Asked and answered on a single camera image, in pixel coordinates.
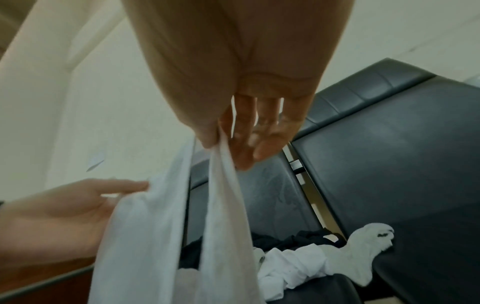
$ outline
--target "black leather seat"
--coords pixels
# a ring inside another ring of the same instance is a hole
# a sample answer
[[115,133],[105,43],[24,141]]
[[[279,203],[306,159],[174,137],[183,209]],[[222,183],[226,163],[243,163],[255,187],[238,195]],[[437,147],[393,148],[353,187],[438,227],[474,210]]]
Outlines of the black leather seat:
[[373,268],[406,302],[476,302],[480,89],[385,60],[318,95],[344,94],[327,98],[334,106],[350,104],[352,92],[362,100],[354,110],[292,142],[339,227],[395,229],[393,249]]
[[[205,227],[208,202],[208,161],[191,170],[186,243],[199,239]],[[239,172],[248,222],[252,232],[284,239],[300,230],[318,230],[321,225],[305,198],[283,153]],[[342,275],[314,279],[287,290],[275,303],[362,303],[352,282]]]

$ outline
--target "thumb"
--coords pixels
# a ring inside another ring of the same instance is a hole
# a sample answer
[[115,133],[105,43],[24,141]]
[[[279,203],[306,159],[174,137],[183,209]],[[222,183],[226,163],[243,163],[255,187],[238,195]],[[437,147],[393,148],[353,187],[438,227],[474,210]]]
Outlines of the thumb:
[[205,149],[209,149],[219,142],[219,130],[216,122],[205,126],[195,126],[192,129]]

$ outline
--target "hand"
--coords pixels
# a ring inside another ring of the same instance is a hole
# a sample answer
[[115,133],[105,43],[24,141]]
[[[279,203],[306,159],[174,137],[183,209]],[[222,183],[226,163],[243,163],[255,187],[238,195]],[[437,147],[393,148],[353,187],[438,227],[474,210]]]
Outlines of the hand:
[[146,181],[86,179],[0,207],[0,266],[95,256],[119,198],[147,190]]
[[301,127],[353,6],[353,0],[123,3],[163,95],[204,147],[218,141],[219,124],[231,134],[234,96],[230,151],[244,170],[279,153]]

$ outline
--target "ceiling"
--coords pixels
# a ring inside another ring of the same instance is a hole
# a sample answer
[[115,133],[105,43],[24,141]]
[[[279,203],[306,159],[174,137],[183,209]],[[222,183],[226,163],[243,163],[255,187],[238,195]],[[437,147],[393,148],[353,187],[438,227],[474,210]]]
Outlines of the ceiling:
[[0,0],[0,57],[36,0]]

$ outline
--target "pile of clothes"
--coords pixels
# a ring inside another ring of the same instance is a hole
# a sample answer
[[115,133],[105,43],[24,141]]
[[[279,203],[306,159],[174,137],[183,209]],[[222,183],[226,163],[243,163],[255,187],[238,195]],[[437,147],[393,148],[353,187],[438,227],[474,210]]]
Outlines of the pile of clothes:
[[[265,301],[281,299],[285,289],[327,275],[343,274],[360,286],[372,280],[372,261],[392,246],[394,230],[381,224],[368,224],[351,234],[342,235],[326,228],[300,231],[278,240],[251,234],[253,255],[258,269],[258,285]],[[198,269],[202,238],[181,250],[179,268]]]

